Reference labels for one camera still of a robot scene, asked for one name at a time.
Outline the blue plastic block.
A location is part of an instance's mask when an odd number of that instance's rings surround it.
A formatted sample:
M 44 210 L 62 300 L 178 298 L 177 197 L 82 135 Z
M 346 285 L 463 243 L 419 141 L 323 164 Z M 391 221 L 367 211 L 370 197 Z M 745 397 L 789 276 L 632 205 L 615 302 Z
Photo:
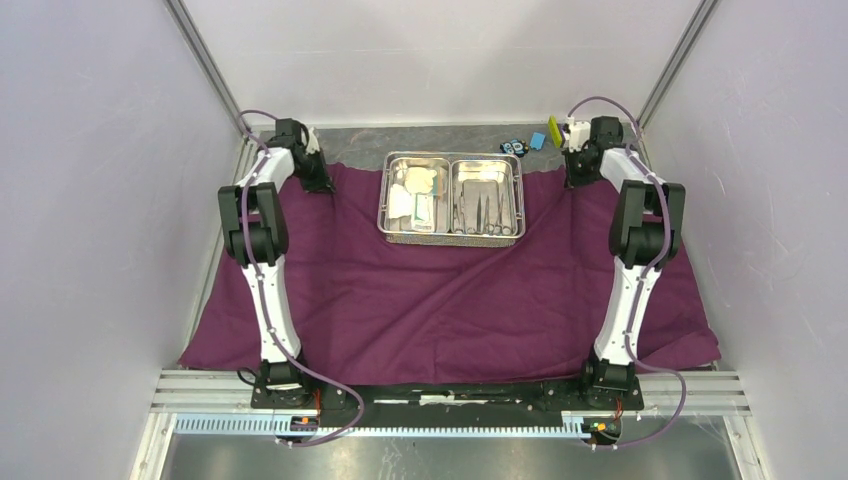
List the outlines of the blue plastic block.
M 545 141 L 546 141 L 546 135 L 545 134 L 543 134 L 541 132 L 534 132 L 531 135 L 531 138 L 530 138 L 530 141 L 529 141 L 529 147 L 530 147 L 531 150 L 540 151 L 544 148 Z

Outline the steel two-compartment tray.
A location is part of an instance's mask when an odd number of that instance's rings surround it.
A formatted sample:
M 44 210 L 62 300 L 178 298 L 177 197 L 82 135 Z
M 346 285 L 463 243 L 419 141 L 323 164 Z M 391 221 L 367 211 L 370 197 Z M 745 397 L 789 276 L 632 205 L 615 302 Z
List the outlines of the steel two-compartment tray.
M 410 167 L 425 167 L 438 172 L 434 197 L 435 231 L 415 232 L 411 216 L 387 217 L 387 200 L 392 184 L 403 186 Z M 501 183 L 509 201 L 511 235 L 496 235 L 492 230 L 495 183 Z M 455 185 L 464 187 L 466 230 L 454 234 L 452 227 L 452 193 Z M 486 234 L 478 233 L 478 198 L 482 191 L 489 195 L 489 221 Z M 522 167 L 520 159 L 503 153 L 394 151 L 387 155 L 377 213 L 377 227 L 390 243 L 426 246 L 503 248 L 515 244 L 527 229 Z

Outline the maroon cloth wrap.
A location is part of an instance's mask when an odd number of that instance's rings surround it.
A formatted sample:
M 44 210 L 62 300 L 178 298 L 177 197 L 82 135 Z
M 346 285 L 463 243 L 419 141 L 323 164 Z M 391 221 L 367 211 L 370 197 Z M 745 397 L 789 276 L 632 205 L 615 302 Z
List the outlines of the maroon cloth wrap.
M 392 244 L 381 175 L 335 164 L 332 195 L 296 179 L 279 198 L 285 286 L 307 365 L 345 384 L 495 383 L 576 374 L 614 278 L 617 192 L 562 170 L 523 178 L 528 228 L 509 248 Z

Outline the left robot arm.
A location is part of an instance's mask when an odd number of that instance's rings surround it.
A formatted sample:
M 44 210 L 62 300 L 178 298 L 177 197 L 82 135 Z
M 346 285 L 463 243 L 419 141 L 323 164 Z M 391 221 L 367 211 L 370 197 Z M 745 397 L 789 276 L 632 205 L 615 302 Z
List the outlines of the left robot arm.
M 290 238 L 279 192 L 292 177 L 307 193 L 333 194 L 335 186 L 317 134 L 301 121 L 276 118 L 271 137 L 257 145 L 245 176 L 217 192 L 224 250 L 241 269 L 259 325 L 255 391 L 277 394 L 297 408 L 312 399 L 314 380 L 302 359 L 285 287 Z

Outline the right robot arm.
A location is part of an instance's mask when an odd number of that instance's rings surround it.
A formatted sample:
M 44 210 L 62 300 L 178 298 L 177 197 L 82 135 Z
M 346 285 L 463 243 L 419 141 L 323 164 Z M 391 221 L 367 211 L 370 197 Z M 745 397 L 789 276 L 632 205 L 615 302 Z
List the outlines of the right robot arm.
M 681 245 L 686 191 L 659 177 L 625 144 L 623 125 L 615 117 L 569 117 L 562 131 L 566 188 L 605 180 L 618 194 L 608 236 L 613 286 L 601 331 L 577 382 L 580 400 L 602 408 L 618 392 L 635 388 L 639 335 L 655 284 Z

